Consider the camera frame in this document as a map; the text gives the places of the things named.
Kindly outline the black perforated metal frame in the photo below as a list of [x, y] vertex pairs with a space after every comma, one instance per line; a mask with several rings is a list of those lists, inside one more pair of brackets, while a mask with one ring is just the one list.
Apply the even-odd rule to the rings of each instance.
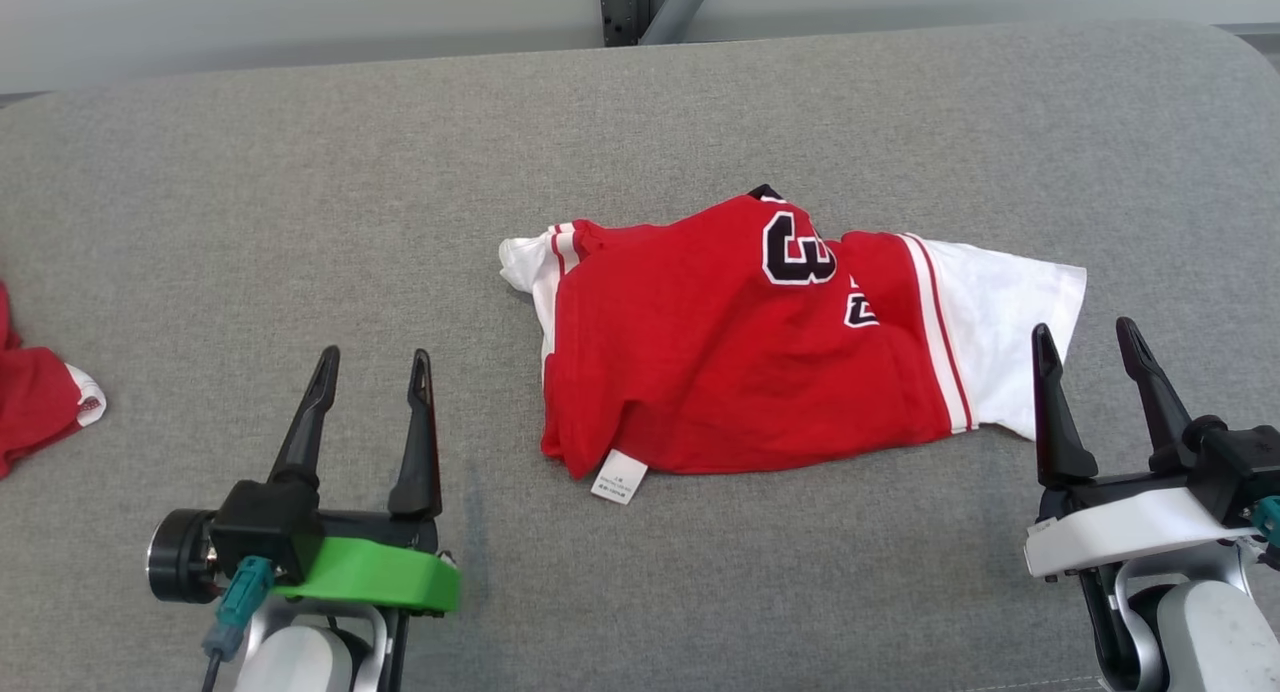
[[652, 20], [652, 0], [599, 0], [605, 49], [640, 43]]

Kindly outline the red white basketball jersey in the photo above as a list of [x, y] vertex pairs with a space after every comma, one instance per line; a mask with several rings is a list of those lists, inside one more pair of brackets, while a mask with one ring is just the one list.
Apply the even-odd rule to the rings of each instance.
[[541, 327], [541, 452], [616, 501], [650, 469], [795, 469], [982, 426], [1033, 440], [1032, 331], [1066, 350], [1088, 281], [910, 233], [822, 237], [769, 185], [498, 255]]

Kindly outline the grey metal strut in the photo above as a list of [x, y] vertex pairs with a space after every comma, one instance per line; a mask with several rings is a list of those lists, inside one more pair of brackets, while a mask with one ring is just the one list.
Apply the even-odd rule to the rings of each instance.
[[639, 37], [641, 46], [689, 40], [689, 28], [705, 0], [649, 0], [650, 19]]

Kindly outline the red shorts white stripes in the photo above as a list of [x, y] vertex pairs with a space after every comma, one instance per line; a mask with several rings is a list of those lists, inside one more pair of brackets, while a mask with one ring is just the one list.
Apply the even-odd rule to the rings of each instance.
[[0, 481], [29, 458], [99, 422], [105, 391], [47, 347], [24, 345], [0, 281]]

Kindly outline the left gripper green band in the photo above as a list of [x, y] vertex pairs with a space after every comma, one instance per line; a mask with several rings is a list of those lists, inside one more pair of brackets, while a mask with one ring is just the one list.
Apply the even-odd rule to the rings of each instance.
[[[270, 484], [319, 489], [323, 427], [335, 400], [339, 367], [339, 347], [325, 347], [270, 469]], [[413, 353], [407, 404], [410, 427], [387, 504], [390, 515], [323, 510], [325, 537], [305, 581], [278, 585], [273, 595], [366, 604], [412, 615], [457, 610], [461, 573], [452, 556], [440, 554], [433, 521], [443, 509], [442, 478], [431, 359], [421, 347]]]

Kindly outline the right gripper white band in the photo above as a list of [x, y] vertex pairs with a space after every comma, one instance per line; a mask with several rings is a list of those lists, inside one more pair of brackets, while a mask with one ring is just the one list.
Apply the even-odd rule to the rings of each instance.
[[1115, 324], [1123, 365], [1135, 382], [1146, 417], [1155, 475], [1098, 475], [1062, 391], [1064, 365], [1051, 327], [1030, 333], [1036, 409], [1036, 467], [1042, 492], [1024, 559], [1033, 577], [1082, 572], [1219, 540], [1260, 533], [1239, 515], [1221, 522], [1188, 489], [1196, 455], [1183, 443], [1192, 418], [1149, 350], [1138, 324]]

